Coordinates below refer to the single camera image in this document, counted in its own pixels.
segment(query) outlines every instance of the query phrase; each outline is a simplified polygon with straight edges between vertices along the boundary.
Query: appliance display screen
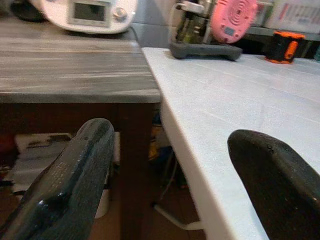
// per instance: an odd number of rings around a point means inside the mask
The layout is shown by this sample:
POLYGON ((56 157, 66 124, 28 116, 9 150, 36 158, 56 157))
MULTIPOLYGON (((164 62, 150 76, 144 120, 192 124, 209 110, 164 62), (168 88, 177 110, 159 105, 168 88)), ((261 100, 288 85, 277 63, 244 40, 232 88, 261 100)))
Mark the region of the appliance display screen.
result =
POLYGON ((105 6, 75 2, 74 18, 92 21, 104 21, 105 6))

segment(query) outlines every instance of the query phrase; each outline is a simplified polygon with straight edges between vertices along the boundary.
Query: white kitchen appliance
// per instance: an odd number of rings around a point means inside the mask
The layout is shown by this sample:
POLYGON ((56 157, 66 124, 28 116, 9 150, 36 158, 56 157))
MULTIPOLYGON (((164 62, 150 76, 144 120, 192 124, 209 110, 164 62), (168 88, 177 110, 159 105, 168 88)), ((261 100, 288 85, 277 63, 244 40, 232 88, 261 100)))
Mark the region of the white kitchen appliance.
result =
POLYGON ((41 0, 41 10, 53 24, 90 34, 124 32, 132 22, 138 0, 41 0))

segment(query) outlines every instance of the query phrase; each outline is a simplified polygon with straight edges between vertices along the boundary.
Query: floor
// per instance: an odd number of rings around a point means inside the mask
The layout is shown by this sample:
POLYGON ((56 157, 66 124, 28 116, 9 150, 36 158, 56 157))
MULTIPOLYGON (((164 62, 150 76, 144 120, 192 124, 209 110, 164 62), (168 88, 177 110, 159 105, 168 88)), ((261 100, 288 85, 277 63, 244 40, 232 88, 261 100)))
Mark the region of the floor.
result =
MULTIPOLYGON (((152 170, 149 172, 148 189, 150 191, 145 197, 143 240, 205 240, 206 237, 202 230, 186 231, 179 229, 150 207, 148 203, 157 200, 163 188, 161 187, 161 176, 154 174, 152 170)), ((116 174, 111 185, 109 211, 105 216, 94 221, 89 240, 120 239, 120 192, 119 178, 116 174)), ((6 221, 17 204, 18 201, 10 195, 9 189, 0 189, 0 225, 6 221)), ((189 190, 179 189, 174 183, 160 204, 184 223, 199 220, 189 190)))

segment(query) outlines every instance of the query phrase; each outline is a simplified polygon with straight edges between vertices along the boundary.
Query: storage shelf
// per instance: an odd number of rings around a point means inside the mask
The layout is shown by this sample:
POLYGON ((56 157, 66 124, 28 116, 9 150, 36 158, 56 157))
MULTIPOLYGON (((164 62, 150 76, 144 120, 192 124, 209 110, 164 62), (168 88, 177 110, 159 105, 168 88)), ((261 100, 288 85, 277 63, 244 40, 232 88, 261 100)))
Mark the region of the storage shelf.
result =
MULTIPOLYGON (((251 26, 248 31, 246 31, 247 34, 252 35, 263 35, 263 36, 272 36, 276 29, 271 28, 265 28, 265 27, 257 27, 257 26, 251 26)), ((320 34, 316 33, 302 33, 305 35, 306 40, 310 41, 320 41, 320 34)))

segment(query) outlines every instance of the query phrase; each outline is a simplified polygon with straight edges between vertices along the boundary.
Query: orange and black tool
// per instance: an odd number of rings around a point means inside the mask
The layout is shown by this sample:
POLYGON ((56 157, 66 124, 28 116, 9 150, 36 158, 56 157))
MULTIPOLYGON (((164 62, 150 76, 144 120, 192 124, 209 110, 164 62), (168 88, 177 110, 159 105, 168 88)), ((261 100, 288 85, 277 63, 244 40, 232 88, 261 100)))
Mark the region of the orange and black tool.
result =
POLYGON ((275 31, 265 59, 275 64, 292 64, 304 38, 305 35, 299 33, 275 31))

